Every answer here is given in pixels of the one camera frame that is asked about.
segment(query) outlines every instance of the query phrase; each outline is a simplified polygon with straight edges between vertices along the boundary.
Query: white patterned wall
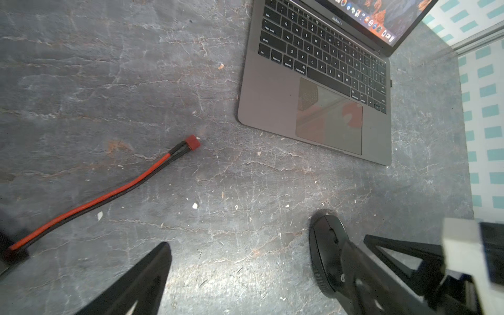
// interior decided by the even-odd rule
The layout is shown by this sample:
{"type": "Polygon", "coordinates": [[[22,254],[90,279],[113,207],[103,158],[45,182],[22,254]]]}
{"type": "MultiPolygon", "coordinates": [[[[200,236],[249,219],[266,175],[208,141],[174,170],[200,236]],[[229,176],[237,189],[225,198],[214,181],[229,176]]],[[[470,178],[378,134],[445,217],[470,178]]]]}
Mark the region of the white patterned wall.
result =
{"type": "Polygon", "coordinates": [[[459,57],[474,218],[504,222],[504,40],[459,57]]]}
{"type": "Polygon", "coordinates": [[[423,18],[448,45],[504,21],[504,0],[439,0],[423,18]]]}

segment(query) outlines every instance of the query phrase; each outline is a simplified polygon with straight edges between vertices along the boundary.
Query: cable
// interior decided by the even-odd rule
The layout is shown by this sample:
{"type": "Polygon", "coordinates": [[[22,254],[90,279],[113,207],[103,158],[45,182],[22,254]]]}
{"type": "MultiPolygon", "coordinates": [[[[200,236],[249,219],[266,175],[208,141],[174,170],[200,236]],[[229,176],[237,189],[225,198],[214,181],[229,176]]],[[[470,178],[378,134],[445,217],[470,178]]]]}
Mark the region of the cable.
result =
{"type": "Polygon", "coordinates": [[[142,175],[137,177],[135,180],[129,182],[126,185],[123,185],[120,188],[117,188],[101,197],[98,197],[82,206],[79,206],[75,209],[72,209],[54,219],[51,221],[47,222],[46,224],[42,225],[32,233],[30,233],[28,236],[24,237],[23,239],[19,240],[18,242],[12,244],[9,247],[9,251],[17,251],[21,249],[25,249],[26,247],[30,246],[37,240],[39,240],[41,237],[46,235],[47,233],[53,231],[54,229],[62,226],[63,224],[85,214],[88,213],[91,210],[94,210],[98,207],[101,207],[112,200],[119,198],[120,196],[132,191],[133,189],[137,188],[141,184],[145,183],[148,179],[150,179],[152,176],[154,176],[157,172],[159,172],[161,169],[169,165],[171,162],[174,160],[178,159],[182,155],[186,154],[187,152],[191,150],[195,150],[197,147],[200,146],[199,141],[196,139],[195,136],[190,136],[188,137],[185,141],[180,142],[177,144],[173,149],[171,149],[165,156],[163,156],[159,161],[157,161],[154,165],[152,165],[146,172],[144,172],[142,175]]]}

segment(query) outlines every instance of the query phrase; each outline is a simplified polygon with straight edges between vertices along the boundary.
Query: black mouse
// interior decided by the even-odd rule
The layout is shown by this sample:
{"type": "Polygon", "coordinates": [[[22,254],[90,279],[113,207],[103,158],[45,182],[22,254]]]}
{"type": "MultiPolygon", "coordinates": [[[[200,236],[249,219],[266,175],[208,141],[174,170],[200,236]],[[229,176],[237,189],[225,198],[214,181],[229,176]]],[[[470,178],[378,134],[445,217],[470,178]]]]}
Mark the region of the black mouse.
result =
{"type": "Polygon", "coordinates": [[[349,241],[345,227],[332,215],[317,219],[309,233],[311,266],[320,291],[329,298],[348,296],[341,267],[341,250],[349,241]]]}

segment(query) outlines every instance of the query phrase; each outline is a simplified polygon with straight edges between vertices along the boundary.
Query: space key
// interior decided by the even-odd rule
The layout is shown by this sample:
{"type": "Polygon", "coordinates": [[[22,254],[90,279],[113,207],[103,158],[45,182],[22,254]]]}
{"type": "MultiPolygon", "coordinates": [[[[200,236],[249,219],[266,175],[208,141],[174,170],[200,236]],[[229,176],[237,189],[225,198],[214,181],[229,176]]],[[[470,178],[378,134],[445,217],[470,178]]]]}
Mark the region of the space key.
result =
{"type": "Polygon", "coordinates": [[[308,69],[306,70],[306,76],[312,80],[319,82],[320,84],[330,87],[333,90],[343,93],[346,96],[350,96],[350,87],[348,85],[344,85],[339,81],[329,78],[328,76],[318,72],[315,69],[308,67],[308,69]]]}

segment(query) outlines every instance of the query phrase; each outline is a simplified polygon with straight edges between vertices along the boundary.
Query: cracked surface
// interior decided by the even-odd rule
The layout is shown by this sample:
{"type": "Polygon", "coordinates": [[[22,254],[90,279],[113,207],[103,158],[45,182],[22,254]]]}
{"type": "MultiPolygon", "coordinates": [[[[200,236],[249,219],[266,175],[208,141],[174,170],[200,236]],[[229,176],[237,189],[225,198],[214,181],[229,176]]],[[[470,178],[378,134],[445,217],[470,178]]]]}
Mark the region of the cracked surface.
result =
{"type": "Polygon", "coordinates": [[[160,314],[344,313],[312,276],[316,209],[357,244],[439,243],[443,217],[472,218],[457,58],[431,30],[391,59],[386,168],[236,121],[251,4],[0,2],[0,228],[13,238],[186,136],[202,142],[31,246],[0,279],[4,313],[75,313],[161,241],[173,263],[160,314]]]}

